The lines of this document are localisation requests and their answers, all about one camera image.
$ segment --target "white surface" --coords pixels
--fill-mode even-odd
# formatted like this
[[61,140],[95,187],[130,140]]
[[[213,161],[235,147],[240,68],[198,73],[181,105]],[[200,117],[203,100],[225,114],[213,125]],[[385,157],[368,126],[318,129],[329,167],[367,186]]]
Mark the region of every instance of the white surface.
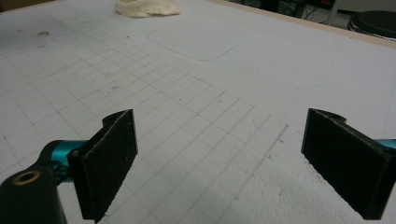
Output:
[[[139,155],[102,223],[394,222],[394,195],[364,221],[300,150],[308,107],[395,137],[395,49],[206,1],[143,20],[114,4],[0,15],[0,180],[132,108]],[[60,195],[83,222],[73,188]]]

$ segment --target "black round object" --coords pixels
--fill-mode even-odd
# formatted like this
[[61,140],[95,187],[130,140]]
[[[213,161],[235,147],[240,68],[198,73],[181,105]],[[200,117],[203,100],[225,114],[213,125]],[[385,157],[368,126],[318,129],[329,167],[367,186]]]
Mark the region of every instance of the black round object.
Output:
[[353,15],[350,20],[369,33],[396,38],[396,12],[359,12]]

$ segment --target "black cable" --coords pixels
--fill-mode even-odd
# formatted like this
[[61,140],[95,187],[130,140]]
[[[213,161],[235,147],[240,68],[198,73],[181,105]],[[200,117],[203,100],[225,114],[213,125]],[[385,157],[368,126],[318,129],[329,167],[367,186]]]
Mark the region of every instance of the black cable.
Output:
[[314,13],[316,10],[318,10],[318,7],[315,7],[312,11],[310,11],[304,18],[306,20],[312,13]]

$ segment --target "black gripper pad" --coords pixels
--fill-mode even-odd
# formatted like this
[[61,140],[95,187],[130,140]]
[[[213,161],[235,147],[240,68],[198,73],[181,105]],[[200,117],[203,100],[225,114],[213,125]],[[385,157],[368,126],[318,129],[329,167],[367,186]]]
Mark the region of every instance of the black gripper pad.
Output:
[[81,214],[96,223],[114,200],[137,154],[133,110],[102,122],[104,127],[93,138],[67,156]]
[[364,219],[380,219],[396,177],[396,150],[309,109],[302,152],[337,193]]

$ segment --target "white foam sheet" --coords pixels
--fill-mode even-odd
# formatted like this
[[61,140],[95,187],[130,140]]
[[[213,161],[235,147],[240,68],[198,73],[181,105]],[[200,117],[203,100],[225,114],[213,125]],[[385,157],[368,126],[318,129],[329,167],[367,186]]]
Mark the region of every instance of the white foam sheet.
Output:
[[[139,155],[102,223],[365,223],[301,154],[306,112],[394,138],[396,50],[176,4],[179,16],[138,20],[105,0],[1,14],[0,180],[132,108]],[[73,189],[60,192],[69,223],[83,222]],[[393,194],[370,223],[395,209]]]

